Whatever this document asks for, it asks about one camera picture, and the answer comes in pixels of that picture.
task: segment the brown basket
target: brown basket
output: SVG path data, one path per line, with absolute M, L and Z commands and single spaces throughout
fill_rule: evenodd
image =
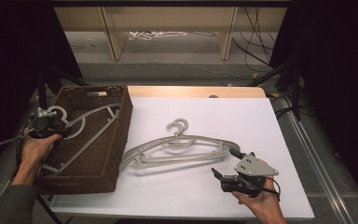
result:
M 127 87 L 65 87 L 55 105 L 67 112 L 72 121 L 92 109 L 121 103 L 117 119 L 59 175 L 44 171 L 35 181 L 49 194 L 87 194 L 112 192 L 116 188 L 118 166 L 127 143 L 132 102 Z M 84 130 L 75 138 L 65 139 L 48 154 L 46 164 L 59 169 L 67 163 L 107 123 L 112 116 L 104 109 L 86 117 Z M 80 127 L 77 122 L 72 133 Z

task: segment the white table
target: white table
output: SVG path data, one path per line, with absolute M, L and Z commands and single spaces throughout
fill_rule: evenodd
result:
M 155 87 L 188 95 L 189 87 Z M 281 207 L 287 219 L 311 219 L 314 214 L 298 178 L 282 132 L 267 98 L 221 98 L 227 91 L 258 91 L 258 88 L 190 88 L 196 92 L 216 92 L 220 98 L 131 97 L 133 112 L 126 150 L 177 130 L 166 130 L 175 119 L 189 123 L 187 135 L 202 135 L 232 141 L 241 152 L 254 152 L 277 169 L 275 177 L 282 195 Z M 142 88 L 130 88 L 131 95 Z M 211 167 L 223 175 L 236 175 L 240 160 L 228 155 L 218 161 L 195 161 L 146 170 L 124 169 L 112 193 L 54 196 L 51 209 L 73 216 L 246 219 L 255 217 L 237 199 L 220 189 Z

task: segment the hand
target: hand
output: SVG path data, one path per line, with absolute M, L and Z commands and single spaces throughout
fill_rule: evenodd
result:
M 50 149 L 51 145 L 62 137 L 53 134 L 44 139 L 34 139 L 27 136 L 22 144 L 21 164 L 19 171 L 13 179 L 11 185 L 28 185 L 34 183 L 34 176 L 41 166 L 41 161 Z
M 274 188 L 273 176 L 268 176 L 264 184 L 265 189 Z M 250 198 L 240 192 L 233 191 L 238 199 L 238 204 L 245 204 L 262 223 L 286 223 L 279 205 L 278 197 L 275 194 L 262 191 L 257 197 Z

